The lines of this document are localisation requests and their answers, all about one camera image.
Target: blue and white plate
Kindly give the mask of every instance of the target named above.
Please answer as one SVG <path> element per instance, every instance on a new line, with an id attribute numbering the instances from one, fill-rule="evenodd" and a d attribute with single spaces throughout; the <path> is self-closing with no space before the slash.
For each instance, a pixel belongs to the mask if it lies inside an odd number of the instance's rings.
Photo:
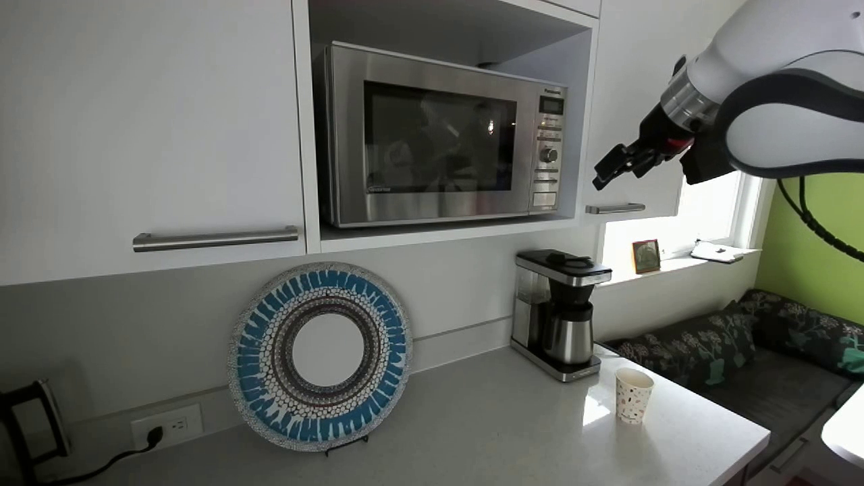
<path id="1" fill-rule="evenodd" d="M 230 390 L 247 423 L 275 446 L 326 452 L 371 435 L 410 373 L 396 295 L 353 265 L 287 272 L 244 315 Z"/>

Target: microwave control panel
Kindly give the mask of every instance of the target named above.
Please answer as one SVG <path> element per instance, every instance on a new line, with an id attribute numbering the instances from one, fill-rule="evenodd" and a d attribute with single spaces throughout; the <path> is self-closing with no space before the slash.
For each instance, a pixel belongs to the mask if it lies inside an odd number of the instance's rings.
<path id="1" fill-rule="evenodd" d="M 565 94 L 544 94 L 537 117 L 534 213 L 550 213 L 560 203 Z"/>

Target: white cup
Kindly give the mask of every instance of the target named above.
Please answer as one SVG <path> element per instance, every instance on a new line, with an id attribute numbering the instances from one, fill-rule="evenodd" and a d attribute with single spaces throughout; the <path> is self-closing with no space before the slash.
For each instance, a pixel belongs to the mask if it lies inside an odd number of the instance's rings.
<path id="1" fill-rule="evenodd" d="M 615 373 L 615 415 L 623 423 L 642 423 L 654 381 L 648 373 L 621 367 Z"/>

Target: gray countertop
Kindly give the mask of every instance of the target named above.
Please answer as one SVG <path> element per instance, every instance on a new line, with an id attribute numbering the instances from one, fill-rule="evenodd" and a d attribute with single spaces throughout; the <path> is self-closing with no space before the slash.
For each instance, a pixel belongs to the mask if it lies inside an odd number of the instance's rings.
<path id="1" fill-rule="evenodd" d="M 159 452 L 94 484 L 125 486 L 700 486 L 724 484 L 770 431 L 665 379 L 642 426 L 615 422 L 612 369 L 557 383 L 511 349 L 413 376 L 368 444 L 280 452 L 249 426 Z"/>

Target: electrical cable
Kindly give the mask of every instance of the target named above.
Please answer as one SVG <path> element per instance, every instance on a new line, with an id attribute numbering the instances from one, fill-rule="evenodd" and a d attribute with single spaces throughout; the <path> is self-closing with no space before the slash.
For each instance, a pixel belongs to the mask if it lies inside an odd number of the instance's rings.
<path id="1" fill-rule="evenodd" d="M 141 453 L 155 452 L 155 448 L 163 444 L 163 437 L 166 437 L 166 429 L 156 426 L 156 429 L 147 431 L 147 446 L 144 446 L 144 448 L 132 448 L 132 452 L 117 453 L 117 456 L 112 456 L 103 468 L 98 468 L 98 471 L 93 471 L 93 472 L 59 477 L 59 481 L 41 484 L 41 486 L 64 486 L 64 484 L 93 481 L 93 477 L 103 475 L 105 471 L 112 471 L 112 468 L 114 468 L 117 462 L 122 462 L 122 460 L 130 460 L 130 456 L 141 456 Z"/>
<path id="2" fill-rule="evenodd" d="M 808 179 L 799 179 L 799 205 L 792 199 L 792 194 L 785 191 L 784 180 L 778 180 L 784 199 L 788 203 L 788 209 L 810 228 L 810 232 L 816 232 L 824 242 L 830 242 L 831 248 L 838 248 L 839 255 L 864 261 L 864 252 L 854 248 L 851 242 L 839 240 L 835 232 L 830 232 L 808 209 Z"/>

